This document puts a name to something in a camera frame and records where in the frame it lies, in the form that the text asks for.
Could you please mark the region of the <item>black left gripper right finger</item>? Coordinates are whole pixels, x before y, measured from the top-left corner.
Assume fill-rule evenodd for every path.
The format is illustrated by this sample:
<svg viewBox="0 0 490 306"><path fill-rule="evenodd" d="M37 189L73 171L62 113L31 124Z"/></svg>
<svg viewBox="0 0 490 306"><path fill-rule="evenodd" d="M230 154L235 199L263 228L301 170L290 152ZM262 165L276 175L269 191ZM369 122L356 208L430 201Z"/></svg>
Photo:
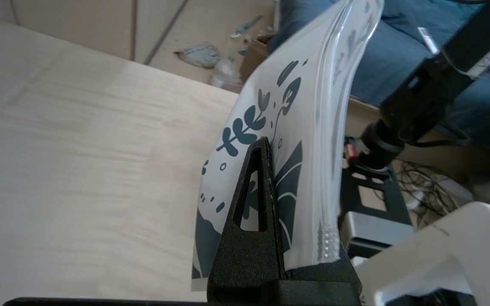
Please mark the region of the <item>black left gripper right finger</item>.
<svg viewBox="0 0 490 306"><path fill-rule="evenodd" d="M340 259L332 263L290 269L287 271L287 277L291 280L351 283L354 290L360 294L362 283L343 247L339 249L339 256Z"/></svg>

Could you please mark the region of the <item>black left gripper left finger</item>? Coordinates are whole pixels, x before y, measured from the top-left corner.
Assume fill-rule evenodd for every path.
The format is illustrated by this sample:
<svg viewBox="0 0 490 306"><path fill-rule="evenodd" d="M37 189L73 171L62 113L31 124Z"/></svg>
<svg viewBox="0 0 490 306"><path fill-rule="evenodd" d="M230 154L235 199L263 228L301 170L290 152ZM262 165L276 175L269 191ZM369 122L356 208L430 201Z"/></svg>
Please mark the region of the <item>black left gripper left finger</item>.
<svg viewBox="0 0 490 306"><path fill-rule="evenodd" d="M250 178L257 173L257 231L241 228ZM278 301L286 278L271 146L266 137L247 150L207 282L208 301Z"/></svg>

